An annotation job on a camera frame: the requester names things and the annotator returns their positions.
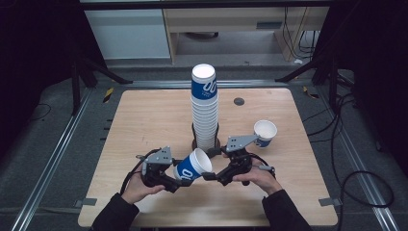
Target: human hand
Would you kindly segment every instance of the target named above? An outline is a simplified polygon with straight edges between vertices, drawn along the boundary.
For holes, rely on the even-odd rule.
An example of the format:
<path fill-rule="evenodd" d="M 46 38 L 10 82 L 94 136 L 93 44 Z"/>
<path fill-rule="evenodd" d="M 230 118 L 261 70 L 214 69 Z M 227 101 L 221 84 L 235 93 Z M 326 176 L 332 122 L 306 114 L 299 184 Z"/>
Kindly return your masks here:
<path fill-rule="evenodd" d="M 252 158 L 252 169 L 246 174 L 235 175 L 233 181 L 251 181 L 255 185 L 259 186 L 268 195 L 274 194 L 282 190 L 282 186 L 276 181 L 276 179 L 270 174 L 269 171 L 260 170 L 258 166 L 262 165 L 262 162 Z"/>
<path fill-rule="evenodd" d="M 130 178 L 129 184 L 125 192 L 122 195 L 122 198 L 129 204 L 134 204 L 138 201 L 141 201 L 149 194 L 156 194 L 162 191 L 165 186 L 159 185 L 152 188 L 149 188 L 144 185 L 141 180 L 141 165 L 135 170 L 135 173 Z"/>

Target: white paper cup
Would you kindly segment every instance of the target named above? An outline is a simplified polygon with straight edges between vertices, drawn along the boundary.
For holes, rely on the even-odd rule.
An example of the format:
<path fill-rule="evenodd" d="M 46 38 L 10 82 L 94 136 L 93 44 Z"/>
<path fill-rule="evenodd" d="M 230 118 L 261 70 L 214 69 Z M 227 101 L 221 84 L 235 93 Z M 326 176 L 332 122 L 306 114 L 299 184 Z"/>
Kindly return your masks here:
<path fill-rule="evenodd" d="M 191 101 L 209 105 L 217 101 L 216 70 L 209 64 L 198 64 L 191 73 Z"/>
<path fill-rule="evenodd" d="M 203 172 L 212 170 L 213 166 L 207 154 L 202 149 L 195 148 L 186 159 L 174 167 L 173 171 L 174 177 L 178 180 L 195 180 Z"/>
<path fill-rule="evenodd" d="M 254 125 L 254 134 L 259 136 L 255 144 L 260 148 L 267 147 L 278 132 L 275 124 L 268 120 L 259 120 Z"/>

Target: floor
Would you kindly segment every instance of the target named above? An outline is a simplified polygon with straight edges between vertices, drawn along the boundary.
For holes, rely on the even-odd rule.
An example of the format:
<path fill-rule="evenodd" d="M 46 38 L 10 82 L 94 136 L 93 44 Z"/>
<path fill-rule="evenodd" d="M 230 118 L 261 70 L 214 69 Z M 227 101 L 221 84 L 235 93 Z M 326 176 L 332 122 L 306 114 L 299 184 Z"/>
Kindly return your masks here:
<path fill-rule="evenodd" d="M 300 49 L 311 49 L 312 34 L 309 32 L 301 41 Z M 88 230 L 78 225 L 79 208 L 73 205 L 87 195 L 120 95 L 129 89 L 176 89 L 187 86 L 191 67 L 195 64 L 215 66 L 222 88 L 238 83 L 248 87 L 258 85 L 290 89 L 309 134 L 333 119 L 331 111 L 327 110 L 327 86 L 313 86 L 313 70 L 285 85 L 273 81 L 301 66 L 294 60 L 283 60 L 273 32 L 219 32 L 217 38 L 182 35 L 178 47 L 172 65 L 140 65 L 134 68 L 111 66 L 111 71 L 135 81 L 136 84 L 129 87 L 119 86 L 96 73 L 99 83 L 95 89 L 81 87 L 83 102 L 88 103 L 79 113 L 80 116 L 71 116 L 69 80 L 43 92 L 41 104 L 15 141 L 9 159 L 0 168 L 0 230 Z M 306 64 L 309 59 L 301 61 Z M 349 71 L 342 70 L 341 73 L 352 80 Z M 108 88 L 115 90 L 109 101 L 104 103 Z M 348 92 L 348 88 L 339 87 L 341 95 Z M 70 126 L 75 119 L 78 119 L 78 123 Z M 344 105 L 341 124 L 341 133 L 334 133 L 333 152 L 330 145 L 332 128 L 310 136 L 330 195 L 338 198 L 341 192 L 330 165 L 331 160 L 335 160 L 341 179 L 353 170 L 368 169 L 385 179 L 395 195 L 395 202 L 387 209 L 364 206 L 346 196 L 343 200 L 343 230 L 408 230 L 408 180 L 391 155 L 376 150 L 375 138 L 352 98 Z M 66 143 L 60 140 L 61 137 L 66 138 Z M 358 176 L 353 177 L 346 188 L 352 194 L 359 195 L 359 198 L 376 203 L 391 198 L 384 186 L 376 177 Z M 21 214 L 30 209 L 34 213 Z M 338 227 L 313 228 L 337 230 Z"/>

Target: paper cup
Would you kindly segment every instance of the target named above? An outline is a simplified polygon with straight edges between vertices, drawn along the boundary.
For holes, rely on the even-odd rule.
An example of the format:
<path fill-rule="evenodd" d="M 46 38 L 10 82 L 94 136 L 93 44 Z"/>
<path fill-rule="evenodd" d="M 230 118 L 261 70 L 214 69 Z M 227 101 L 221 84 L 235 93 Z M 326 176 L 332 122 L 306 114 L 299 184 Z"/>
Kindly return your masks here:
<path fill-rule="evenodd" d="M 260 148 L 267 147 L 278 132 L 275 124 L 268 120 L 259 120 L 254 125 L 254 134 L 258 136 L 255 145 Z"/>
<path fill-rule="evenodd" d="M 209 105 L 217 101 L 216 70 L 209 64 L 198 64 L 191 74 L 191 101 Z"/>
<path fill-rule="evenodd" d="M 212 170 L 213 166 L 207 154 L 202 149 L 195 148 L 186 159 L 174 167 L 173 171 L 176 179 L 195 180 L 203 172 L 211 172 Z"/>

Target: person's sleeve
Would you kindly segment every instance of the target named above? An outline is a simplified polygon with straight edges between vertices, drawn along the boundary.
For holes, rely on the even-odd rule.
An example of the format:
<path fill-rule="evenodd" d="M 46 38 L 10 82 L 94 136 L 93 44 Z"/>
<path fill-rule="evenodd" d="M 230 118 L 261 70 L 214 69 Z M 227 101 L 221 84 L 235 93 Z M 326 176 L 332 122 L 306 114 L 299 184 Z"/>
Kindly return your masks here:
<path fill-rule="evenodd" d="M 297 211 L 286 191 L 278 191 L 262 200 L 272 231 L 311 231 L 303 216 Z"/>
<path fill-rule="evenodd" d="M 128 204 L 119 193 L 116 193 L 106 207 L 93 221 L 92 231 L 127 231 L 139 208 Z"/>

